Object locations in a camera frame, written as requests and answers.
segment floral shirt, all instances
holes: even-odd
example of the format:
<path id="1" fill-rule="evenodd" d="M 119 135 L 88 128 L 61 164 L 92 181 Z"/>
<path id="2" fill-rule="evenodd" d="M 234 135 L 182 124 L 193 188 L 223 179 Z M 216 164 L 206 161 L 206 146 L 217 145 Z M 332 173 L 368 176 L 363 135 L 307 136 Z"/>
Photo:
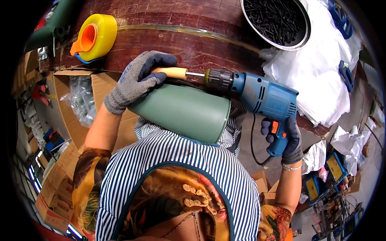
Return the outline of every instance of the floral shirt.
<path id="1" fill-rule="evenodd" d="M 72 224 L 89 240 L 95 240 L 100 188 L 110 157 L 111 152 L 106 150 L 87 148 L 75 168 Z M 205 214 L 200 218 L 206 225 L 207 240 L 229 240 L 227 207 L 206 177 L 177 166 L 156 169 L 130 203 L 118 240 L 135 239 L 147 228 L 191 211 Z M 260 214 L 257 240 L 284 241 L 291 213 L 263 205 Z"/>

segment striped apron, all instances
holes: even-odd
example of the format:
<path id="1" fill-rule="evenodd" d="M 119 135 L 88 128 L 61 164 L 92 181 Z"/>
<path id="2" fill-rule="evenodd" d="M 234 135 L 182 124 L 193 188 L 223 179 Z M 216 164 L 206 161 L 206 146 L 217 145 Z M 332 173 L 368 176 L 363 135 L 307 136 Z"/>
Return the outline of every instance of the striped apron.
<path id="1" fill-rule="evenodd" d="M 217 144 L 206 145 L 138 118 L 138 141 L 116 151 L 102 182 L 97 213 L 97 241 L 116 239 L 125 213 L 144 179 L 167 165 L 193 170 L 208 178 L 224 199 L 230 225 L 230 239 L 256 240 L 260 201 L 255 181 L 237 156 L 240 145 L 230 148 L 241 134 L 246 109 L 232 100 L 227 126 Z"/>

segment gray work glove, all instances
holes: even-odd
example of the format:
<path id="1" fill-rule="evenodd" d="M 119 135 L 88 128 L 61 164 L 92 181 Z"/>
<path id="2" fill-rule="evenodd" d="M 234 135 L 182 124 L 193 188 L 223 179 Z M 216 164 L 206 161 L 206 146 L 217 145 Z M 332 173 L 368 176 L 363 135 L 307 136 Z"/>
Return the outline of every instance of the gray work glove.
<path id="1" fill-rule="evenodd" d="M 149 88 L 165 81 L 165 73 L 150 74 L 152 67 L 176 66 L 177 58 L 174 55 L 158 51 L 141 53 L 126 66 L 117 85 L 105 96 L 103 101 L 106 109 L 113 114 L 122 114 L 129 104 L 148 92 Z"/>
<path id="2" fill-rule="evenodd" d="M 264 118 L 261 122 L 261 134 L 266 135 L 266 141 L 272 143 L 274 141 L 273 134 L 269 134 L 271 122 L 268 118 Z M 296 120 L 293 117 L 288 117 L 285 121 L 288 143 L 281 156 L 281 162 L 289 165 L 300 161 L 303 158 L 301 150 L 301 134 Z"/>

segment wooden workbench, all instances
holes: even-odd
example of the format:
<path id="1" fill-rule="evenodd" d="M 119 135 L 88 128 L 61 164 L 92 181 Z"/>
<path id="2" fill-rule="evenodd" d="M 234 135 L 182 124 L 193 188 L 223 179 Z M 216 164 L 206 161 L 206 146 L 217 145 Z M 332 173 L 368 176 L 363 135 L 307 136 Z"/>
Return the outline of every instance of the wooden workbench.
<path id="1" fill-rule="evenodd" d="M 83 22 L 95 13 L 115 17 L 117 38 L 105 59 L 83 65 L 69 51 Z M 85 0 L 70 34 L 56 45 L 56 57 L 40 61 L 39 67 L 41 72 L 77 67 L 122 72 L 140 53 L 158 50 L 174 54 L 190 72 L 218 67 L 264 76 L 258 52 L 270 47 L 244 19 L 239 0 Z M 203 85 L 202 78 L 190 81 Z M 320 137 L 329 131 L 313 128 L 305 117 L 297 120 Z"/>

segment blue electric drill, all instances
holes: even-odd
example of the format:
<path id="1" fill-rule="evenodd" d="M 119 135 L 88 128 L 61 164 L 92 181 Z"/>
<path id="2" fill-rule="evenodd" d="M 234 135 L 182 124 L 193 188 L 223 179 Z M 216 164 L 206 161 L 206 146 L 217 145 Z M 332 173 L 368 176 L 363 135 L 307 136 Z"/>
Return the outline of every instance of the blue electric drill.
<path id="1" fill-rule="evenodd" d="M 284 121 L 290 116 L 296 118 L 296 96 L 299 92 L 247 72 L 208 69 L 204 77 L 207 87 L 237 94 L 248 111 L 271 120 L 270 132 L 274 135 L 274 141 L 267 148 L 270 157 L 262 163 L 256 162 L 264 165 L 273 157 L 281 156 L 288 143 Z"/>

